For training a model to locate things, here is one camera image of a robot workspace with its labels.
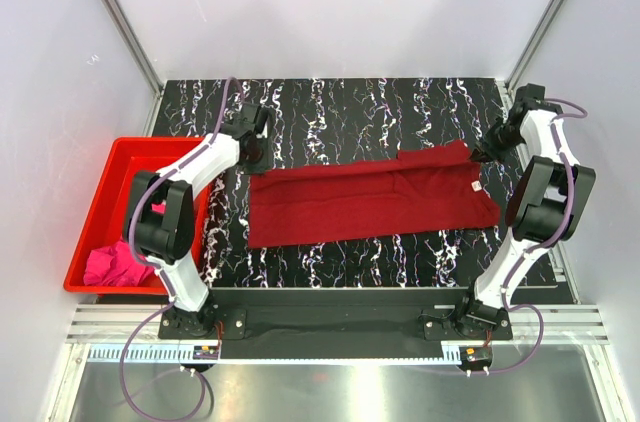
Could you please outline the dark red t shirt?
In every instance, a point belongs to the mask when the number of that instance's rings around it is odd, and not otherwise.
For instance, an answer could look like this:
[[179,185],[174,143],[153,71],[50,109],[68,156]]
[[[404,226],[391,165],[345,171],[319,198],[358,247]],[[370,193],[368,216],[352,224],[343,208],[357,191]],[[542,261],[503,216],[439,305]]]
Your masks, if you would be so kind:
[[393,159],[274,169],[250,180],[252,249],[484,229],[500,207],[461,140]]

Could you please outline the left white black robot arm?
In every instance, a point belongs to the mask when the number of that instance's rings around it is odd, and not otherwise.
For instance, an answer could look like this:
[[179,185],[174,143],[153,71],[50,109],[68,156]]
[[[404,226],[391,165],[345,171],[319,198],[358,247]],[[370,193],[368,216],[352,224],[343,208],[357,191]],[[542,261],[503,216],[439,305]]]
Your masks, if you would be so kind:
[[181,326],[193,337],[208,336],[216,324],[216,314],[204,306],[209,289],[191,254],[195,200],[234,166],[264,172],[271,130],[269,120],[225,124],[177,161],[155,172],[142,170],[131,182],[123,239],[134,260],[159,277],[170,303],[183,311]]

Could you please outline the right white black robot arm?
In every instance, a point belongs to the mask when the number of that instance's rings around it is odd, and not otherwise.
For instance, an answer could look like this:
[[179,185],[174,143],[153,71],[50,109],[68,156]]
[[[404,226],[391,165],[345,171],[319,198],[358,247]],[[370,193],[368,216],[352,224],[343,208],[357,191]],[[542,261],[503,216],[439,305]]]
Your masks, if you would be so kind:
[[513,293],[529,269],[560,241],[572,237],[596,181],[595,170],[573,155],[564,121],[584,119],[586,109],[557,98],[513,104],[472,151],[474,162],[500,161],[524,144],[530,158],[507,203],[507,234],[489,267],[469,288],[454,313],[466,338],[509,324]]

